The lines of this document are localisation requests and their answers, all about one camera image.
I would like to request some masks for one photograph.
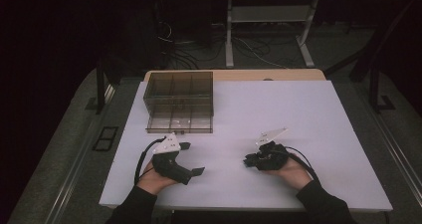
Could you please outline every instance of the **clear plastic box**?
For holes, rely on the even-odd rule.
[[[143,96],[149,133],[212,133],[212,72],[152,73]]]

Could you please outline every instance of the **black cable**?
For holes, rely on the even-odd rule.
[[[183,51],[183,50],[181,50],[181,49],[176,49],[176,50],[177,50],[178,52],[181,52],[181,53],[185,54],[186,56],[188,56],[188,57],[192,58],[193,60],[195,60],[195,61],[197,61],[197,62],[210,62],[210,61],[215,60],[215,59],[216,59],[216,58],[220,55],[221,50],[222,50],[222,48],[223,48],[223,45],[224,45],[224,42],[222,42],[222,43],[220,44],[220,46],[219,46],[219,48],[218,48],[218,50],[217,50],[217,53],[216,53],[214,56],[212,56],[211,58],[206,58],[206,59],[197,59],[196,57],[192,56],[191,54],[189,54],[189,53],[187,53],[187,52],[185,52],[185,51]]]
[[[253,34],[254,33],[257,33],[256,31],[254,31],[252,28],[249,28],[248,29],[248,32],[249,32],[249,34],[251,35],[251,36],[253,36]],[[289,44],[289,43],[291,43],[291,42],[294,42],[296,39],[297,39],[297,35],[295,35],[295,38],[293,38],[293,39],[291,39],[291,40],[288,40],[288,41],[286,41],[286,42],[274,42],[273,43],[273,41],[275,40],[275,38],[280,38],[281,36],[280,36],[280,34],[282,33],[282,28],[281,28],[281,25],[277,25],[277,31],[275,32],[275,33],[271,33],[272,35],[272,37],[271,37],[271,39],[270,39],[270,41],[268,41],[268,42],[265,42],[265,41],[263,41],[262,39],[260,39],[260,38],[248,38],[249,40],[252,40],[252,41],[255,41],[255,42],[257,42],[257,43],[261,43],[261,44],[264,44],[264,46],[270,46],[270,45],[286,45],[286,44]]]
[[[251,27],[249,27],[249,35],[251,36],[251,37],[253,37],[254,36],[254,34],[257,34],[257,32],[258,33],[260,33],[260,30],[261,31],[263,31],[262,29],[256,29],[256,31],[254,31]],[[270,49],[270,43],[275,39],[275,37],[278,37],[277,35],[278,35],[278,33],[280,32],[280,29],[278,29],[278,31],[276,32],[276,34],[274,35],[274,36],[272,36],[272,38],[270,39],[270,42],[264,42],[264,41],[262,41],[261,39],[259,39],[259,38],[255,38],[255,39],[253,39],[253,38],[250,38],[250,40],[252,40],[252,41],[255,41],[255,42],[257,42],[257,43],[261,43],[261,44],[264,44],[264,46],[261,46],[261,47],[265,47],[265,46],[267,46],[267,47],[269,47],[269,49]]]
[[[217,43],[223,41],[224,42],[224,36],[217,36],[215,38],[212,38],[211,43]],[[203,44],[197,44],[195,41],[192,41],[192,43],[187,43],[187,44],[177,44],[175,43],[177,47],[179,47],[179,49],[183,49],[184,51],[198,51],[198,50],[205,50],[205,49],[209,49],[208,46],[205,46]]]
[[[285,62],[288,62],[290,65],[293,65],[295,63],[295,61],[298,59],[299,53],[300,53],[299,49],[297,49],[294,57],[292,57],[292,58],[281,57],[278,60],[276,60],[275,63],[278,63],[279,61],[285,61]]]
[[[192,67],[190,65],[193,65],[195,67],[195,69],[200,70],[195,61],[192,61],[189,58],[184,57],[184,56],[182,56],[180,54],[177,54],[177,53],[174,53],[174,56],[176,56],[179,60],[183,60],[186,63],[188,63],[189,64],[189,67],[190,67],[190,70],[192,70]]]
[[[178,58],[177,56],[172,56],[172,55],[169,55],[171,58],[173,58],[175,61],[176,61],[176,65],[178,65],[178,63],[177,62],[181,62],[182,64],[184,64],[185,66],[183,66],[182,65],[182,67],[184,68],[184,69],[187,69],[187,70],[192,70],[192,67],[190,66],[190,64],[188,64],[186,61],[184,61],[184,60],[182,60],[182,59],[180,59],[180,58]]]
[[[313,177],[314,181],[320,185],[319,178],[317,177],[317,174],[314,172],[314,170],[311,167],[307,166],[307,164],[304,163],[298,156],[292,153],[290,153],[289,157],[293,159],[294,161],[298,162],[302,167],[304,167],[307,170],[307,172]]]
[[[149,168],[148,170],[144,171],[144,172],[142,173],[142,175],[140,175],[140,176],[139,176],[139,179],[140,179],[143,175],[145,175],[146,173],[148,173],[148,171],[150,171],[150,170],[152,170],[152,169],[154,169],[154,167],[151,167],[151,168]]]
[[[239,47],[239,44],[241,44],[241,43],[239,43],[237,40],[233,40],[232,41],[232,44],[234,45],[233,47],[240,53],[240,54],[242,54],[243,56],[245,56],[245,57],[247,57],[247,58],[253,58],[253,59],[258,59],[257,57],[255,57],[255,56],[250,56],[250,55],[248,55],[248,54],[246,54],[246,53],[244,53],[242,50],[241,50],[241,48]]]
[[[143,161],[145,160],[146,153],[149,151],[149,149],[153,145],[155,145],[158,142],[163,142],[164,140],[165,140],[165,137],[164,138],[157,139],[156,141],[150,143],[149,146],[145,149],[145,151],[140,155],[139,161],[137,162],[136,171],[134,173],[134,179],[133,179],[134,185],[136,185],[136,183],[139,181],[139,178],[140,178],[139,177],[139,172],[140,172],[140,169],[142,167]]]
[[[260,49],[256,49],[256,48],[253,48],[253,47],[251,47],[251,46],[249,46],[249,44],[248,44],[248,46],[246,45],[246,42],[245,41],[243,41],[242,39],[240,39],[240,38],[236,38],[236,37],[233,37],[233,40],[232,40],[232,44],[233,45],[235,45],[235,47],[236,46],[240,46],[240,48],[242,48],[242,49],[244,49],[244,50],[246,50],[246,51],[248,51],[248,52],[250,52],[250,53],[255,53],[257,56],[260,56],[260,57],[263,57],[263,56],[265,56],[265,55],[267,55],[265,52],[263,52],[263,51],[261,51]],[[252,57],[252,56],[249,56],[249,55],[245,55],[243,52],[241,52],[244,56],[246,56],[246,57],[250,57],[250,58],[257,58],[257,57]]]
[[[294,151],[296,151],[296,152],[298,152],[306,161],[307,161],[307,163],[308,163],[308,165],[310,166],[310,168],[313,168],[312,166],[311,166],[311,163],[310,163],[310,161],[307,159],[307,157],[306,156],[304,156],[304,154],[303,153],[301,153],[299,150],[297,150],[297,149],[295,149],[295,148],[292,148],[292,147],[289,147],[289,146],[285,146],[285,148],[288,148],[288,149],[291,149],[291,150],[294,150]]]
[[[384,212],[385,223],[390,224],[390,216],[388,216],[388,212]]]
[[[261,44],[261,46],[258,46],[258,47],[255,47],[255,46],[253,47],[251,44],[249,44],[249,46],[250,46],[253,50],[259,50],[259,51],[261,51],[261,52],[262,52],[262,54],[263,54],[263,56],[271,53],[271,47],[270,47],[269,43],[264,42],[264,41],[262,41],[262,40],[261,40],[261,39],[259,39],[259,38],[246,38],[246,39],[247,39],[247,40],[250,40],[250,41],[252,41],[252,42],[255,42],[255,43]],[[261,48],[267,48],[267,51],[266,51],[266,52],[265,52],[265,51],[262,51],[262,50],[260,50]]]

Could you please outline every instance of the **dark background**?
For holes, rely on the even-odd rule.
[[[115,84],[123,76],[165,68],[154,35],[159,30],[155,1],[0,0],[1,85],[6,94],[2,97],[0,223],[13,211],[76,89],[97,61],[104,62]],[[182,1],[188,0],[164,0],[158,14],[180,31],[195,28],[192,36],[206,43],[210,23],[224,23],[227,1]],[[319,0],[315,22],[380,25],[406,1]],[[204,11],[208,17],[195,19]],[[420,11],[421,0],[417,0],[376,62],[422,113]]]

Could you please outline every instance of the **white table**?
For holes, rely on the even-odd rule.
[[[115,207],[133,185],[140,154],[162,134],[146,133],[148,112],[141,83],[111,166],[100,205]],[[156,206],[173,210],[302,210],[296,191],[279,178],[246,168],[260,132],[288,127],[276,139],[307,156],[322,186],[351,210],[392,210],[329,81],[214,82],[214,132],[187,133],[191,142],[176,161],[205,166],[188,185],[162,191]],[[150,159],[151,152],[143,167]]]

